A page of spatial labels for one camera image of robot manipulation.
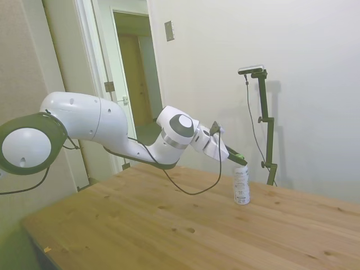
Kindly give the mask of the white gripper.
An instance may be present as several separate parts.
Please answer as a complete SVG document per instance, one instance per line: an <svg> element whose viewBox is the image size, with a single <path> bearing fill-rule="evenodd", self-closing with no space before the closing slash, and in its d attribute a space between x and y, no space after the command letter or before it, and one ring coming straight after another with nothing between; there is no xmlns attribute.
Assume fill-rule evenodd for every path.
<svg viewBox="0 0 360 270"><path fill-rule="evenodd" d="M247 165L248 162L242 157L242 154L232 149L229 146L225 146L219 134L210 136L209 142L203 149L203 153L216 161L225 161L227 158L239 165Z"/></svg>

